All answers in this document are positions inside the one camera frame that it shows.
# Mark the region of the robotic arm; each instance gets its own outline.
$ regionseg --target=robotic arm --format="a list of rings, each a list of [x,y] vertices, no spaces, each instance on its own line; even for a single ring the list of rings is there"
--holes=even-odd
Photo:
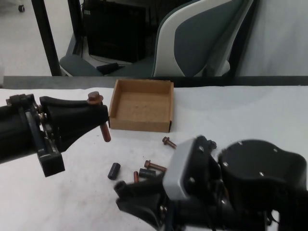
[[[46,177],[65,170],[61,152],[108,117],[101,101],[15,95],[0,107],[0,164],[33,153]]]
[[[120,210],[156,230],[186,225],[265,231],[280,213],[279,231],[307,230],[306,161],[265,141],[241,141],[217,163],[201,136],[177,146],[166,173],[115,186]]]

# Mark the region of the metal frame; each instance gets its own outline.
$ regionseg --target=metal frame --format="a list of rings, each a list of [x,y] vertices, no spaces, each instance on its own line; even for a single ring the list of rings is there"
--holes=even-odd
[[[44,0],[32,0],[32,5],[37,19],[39,32],[43,41],[49,68],[52,76],[61,76],[62,71],[59,64],[57,50],[54,45],[51,28],[46,12]]]
[[[69,11],[71,14],[71,21],[74,33],[72,35],[66,54],[76,54],[83,33],[80,1],[79,0],[67,0],[67,1],[68,1]],[[60,68],[56,47],[54,45],[51,27],[46,12],[45,2],[44,0],[32,0],[32,5],[38,23],[39,32],[44,45],[45,53],[47,56],[51,75],[62,76],[63,73]]]

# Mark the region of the open cardboard tray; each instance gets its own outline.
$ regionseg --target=open cardboard tray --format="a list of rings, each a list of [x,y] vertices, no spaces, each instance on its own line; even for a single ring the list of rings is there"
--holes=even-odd
[[[110,128],[169,132],[173,90],[170,81],[118,79],[109,107]]]

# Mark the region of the chair seat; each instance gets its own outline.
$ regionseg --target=chair seat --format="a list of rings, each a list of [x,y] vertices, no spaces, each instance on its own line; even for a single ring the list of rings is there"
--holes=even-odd
[[[61,68],[71,76],[103,76],[94,66],[75,54],[66,55],[59,62]]]
[[[154,55],[142,59],[131,65],[127,65],[108,76],[115,77],[134,77],[134,78],[144,78],[151,77],[154,65]]]

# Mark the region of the black box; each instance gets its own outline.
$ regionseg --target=black box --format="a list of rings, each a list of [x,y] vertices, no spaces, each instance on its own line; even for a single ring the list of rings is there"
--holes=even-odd
[[[136,62],[145,57],[145,8],[86,0],[85,30],[89,54]]]

